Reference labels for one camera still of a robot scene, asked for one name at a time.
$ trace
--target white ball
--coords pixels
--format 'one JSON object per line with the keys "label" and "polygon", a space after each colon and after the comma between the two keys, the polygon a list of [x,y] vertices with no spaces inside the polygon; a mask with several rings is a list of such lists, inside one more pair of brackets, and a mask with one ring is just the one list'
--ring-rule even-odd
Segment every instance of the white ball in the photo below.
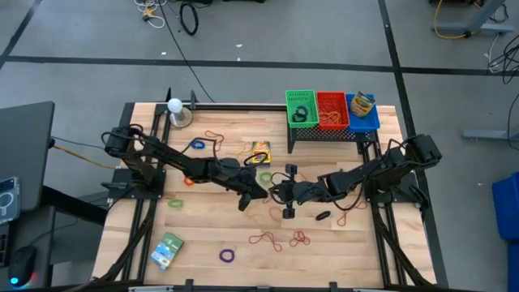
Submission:
{"label": "white ball", "polygon": [[172,98],[168,101],[168,110],[178,114],[182,111],[182,102],[178,98]]}

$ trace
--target computer mouse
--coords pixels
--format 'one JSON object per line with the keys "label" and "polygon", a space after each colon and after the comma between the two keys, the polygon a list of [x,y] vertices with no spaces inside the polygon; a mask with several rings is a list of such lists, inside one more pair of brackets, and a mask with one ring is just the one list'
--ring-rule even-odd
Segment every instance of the computer mouse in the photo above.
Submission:
{"label": "computer mouse", "polygon": [[9,282],[14,287],[21,287],[31,279],[36,259],[36,248],[33,246],[21,247],[11,257],[9,265]]}

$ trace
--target gray floor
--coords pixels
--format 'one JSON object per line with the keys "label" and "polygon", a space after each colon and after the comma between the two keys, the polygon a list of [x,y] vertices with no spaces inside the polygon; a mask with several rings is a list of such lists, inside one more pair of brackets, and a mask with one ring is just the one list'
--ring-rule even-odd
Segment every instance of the gray floor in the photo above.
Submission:
{"label": "gray floor", "polygon": [[[444,41],[430,30],[435,8],[427,0],[386,3],[403,67],[485,68],[483,54],[493,36]],[[32,0],[0,0],[0,49],[31,5]],[[172,7],[178,11],[178,3]],[[508,3],[509,23],[519,29],[518,11],[519,4]],[[440,19],[467,19],[474,12],[472,6],[445,5]],[[216,0],[199,10],[200,30],[194,37],[177,32],[180,26],[169,9],[166,15],[190,60],[392,65],[376,0]],[[513,36],[498,40],[495,55]],[[131,0],[44,0],[11,55],[181,59],[166,29],[140,21]],[[229,67],[195,71],[218,102],[283,102],[283,92],[291,88],[372,92],[379,104],[397,107],[405,129],[393,73]],[[444,154],[427,178],[449,285],[506,291],[507,250],[497,234],[491,184],[517,170],[519,153],[504,143],[465,141],[460,134],[466,128],[504,129],[519,85],[514,80],[505,87],[491,76],[406,74],[404,80],[417,132],[432,135]],[[0,107],[54,101],[54,135],[100,144],[100,133],[117,124],[124,102],[161,101],[168,87],[175,97],[187,98],[194,89],[200,100],[208,100],[186,67],[7,62],[0,70]],[[95,149],[67,147],[102,163],[116,163]],[[49,152],[47,166],[45,183],[74,196],[103,191],[100,183],[111,179],[111,171],[55,150]],[[60,217],[58,225],[71,220]],[[63,261],[69,247],[85,252],[59,268],[74,271],[74,276],[54,279],[54,284],[84,281],[100,236],[101,229],[86,222],[59,230],[54,262]]]}

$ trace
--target green basket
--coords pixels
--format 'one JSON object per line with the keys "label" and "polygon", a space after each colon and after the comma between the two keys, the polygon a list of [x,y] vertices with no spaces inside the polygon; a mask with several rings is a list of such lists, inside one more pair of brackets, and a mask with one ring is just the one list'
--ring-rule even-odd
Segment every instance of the green basket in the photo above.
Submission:
{"label": "green basket", "polygon": [[[286,113],[291,129],[313,127],[319,123],[317,102],[315,101],[315,92],[313,90],[287,90],[285,95]],[[292,121],[292,114],[295,113],[298,106],[304,106],[308,110],[308,116],[305,122]]]}

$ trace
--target black floor line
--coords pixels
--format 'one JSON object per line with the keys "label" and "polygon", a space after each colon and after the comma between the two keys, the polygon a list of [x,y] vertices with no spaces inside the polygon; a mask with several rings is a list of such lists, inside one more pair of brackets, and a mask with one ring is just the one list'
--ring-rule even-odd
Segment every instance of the black floor line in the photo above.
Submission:
{"label": "black floor line", "polygon": [[41,0],[34,0],[34,3],[31,5],[31,8],[29,8],[29,11],[27,11],[27,14],[24,17],[24,20],[22,20],[22,23],[18,26],[18,29],[16,29],[15,34],[11,37],[9,40],[9,43],[7,44],[7,47],[5,50],[3,50],[2,56],[0,57],[0,69],[2,69],[3,64],[7,60],[7,56],[11,54],[13,49],[16,46],[16,43],[18,42],[19,38],[22,36],[22,33],[24,33],[25,28],[29,24],[29,21],[31,21],[32,16],[36,12],[36,9],[39,7],[41,3]]}
{"label": "black floor line", "polygon": [[[183,60],[135,59],[135,58],[69,58],[69,57],[34,57],[34,56],[3,56],[5,62],[29,62],[48,64],[91,64],[91,65],[136,65],[136,66],[167,66],[184,67]],[[271,68],[271,69],[317,69],[338,71],[363,71],[392,73],[392,66],[356,65],[318,62],[238,62],[238,61],[208,61],[188,60],[192,67],[224,67],[224,68]],[[465,75],[465,76],[501,76],[492,74],[484,69],[454,69],[401,67],[402,74],[430,75]]]}
{"label": "black floor line", "polygon": [[[391,56],[393,73],[395,75],[395,81],[397,82],[398,96],[400,97],[400,105],[404,115],[405,128],[407,130],[407,136],[411,137],[416,135],[416,130],[414,128],[413,115],[411,114],[409,98],[407,97],[407,91],[405,90],[404,76],[400,66],[400,61],[398,59],[397,46],[395,45],[395,40],[391,29],[391,22],[389,21],[388,8],[386,7],[385,0],[378,0],[378,2],[380,14],[382,16],[384,32],[386,35],[386,41],[388,42],[389,55]],[[416,178],[418,180],[418,186],[420,189],[424,191],[427,196],[429,196],[429,188],[427,185],[425,172],[423,170],[417,171]],[[440,240],[438,239],[438,233],[436,229],[436,221],[431,206],[422,212],[422,219],[424,220],[425,231],[427,233],[427,242],[429,243],[429,250],[431,252],[431,259],[433,269],[435,271],[436,282],[443,287],[448,287],[444,258],[441,252]]]}
{"label": "black floor line", "polygon": [[[97,65],[139,65],[184,67],[183,60],[133,59],[133,58],[61,58],[8,56],[6,62],[57,63],[57,64],[97,64]],[[354,65],[317,62],[237,62],[188,60],[192,67],[233,67],[233,68],[275,68],[275,69],[319,69],[339,71],[392,72],[390,66]]]}

